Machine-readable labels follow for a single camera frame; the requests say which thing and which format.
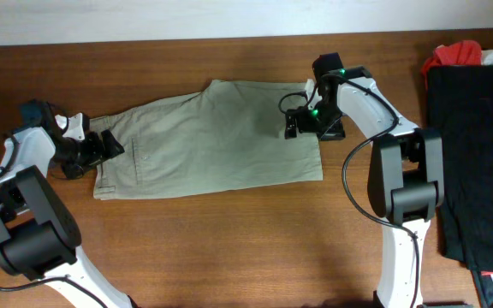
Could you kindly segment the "khaki shorts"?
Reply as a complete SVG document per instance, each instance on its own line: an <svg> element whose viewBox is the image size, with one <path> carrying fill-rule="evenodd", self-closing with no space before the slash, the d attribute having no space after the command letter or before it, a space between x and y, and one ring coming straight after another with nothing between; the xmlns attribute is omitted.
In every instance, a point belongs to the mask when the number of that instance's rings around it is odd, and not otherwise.
<svg viewBox="0 0 493 308"><path fill-rule="evenodd" d="M124 153L97 167L100 200L179 198L320 181L317 137L284 138L277 107L300 105L303 83L213 80L202 92L163 98L91 121Z"/></svg>

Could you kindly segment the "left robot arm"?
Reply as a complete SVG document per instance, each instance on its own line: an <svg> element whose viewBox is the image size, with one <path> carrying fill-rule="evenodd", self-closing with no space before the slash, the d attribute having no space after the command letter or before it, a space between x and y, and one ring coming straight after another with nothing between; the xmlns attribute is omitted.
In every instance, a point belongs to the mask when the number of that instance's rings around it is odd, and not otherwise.
<svg viewBox="0 0 493 308"><path fill-rule="evenodd" d="M4 142L0 165L0 267L29 282L15 291L46 285L75 307L134 307L84 252L79 226L46 180L56 147L41 127Z"/></svg>

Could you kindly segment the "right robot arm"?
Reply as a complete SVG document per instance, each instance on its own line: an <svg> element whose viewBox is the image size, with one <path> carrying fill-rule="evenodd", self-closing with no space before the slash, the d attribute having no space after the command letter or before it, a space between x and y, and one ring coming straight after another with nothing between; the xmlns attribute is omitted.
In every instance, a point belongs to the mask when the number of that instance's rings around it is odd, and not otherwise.
<svg viewBox="0 0 493 308"><path fill-rule="evenodd" d="M440 134L403 116L384 97L363 66L345 68L340 56L319 56L314 80L300 95L306 103L284 110L285 139L313 133L322 141L345 137L347 116L365 136L345 158L342 185L350 200L347 169L353 157L371 148L367 195L372 208L354 208L381 225L382 271L373 302L377 307L421 307L422 255L426 234L444 199L443 143Z"/></svg>

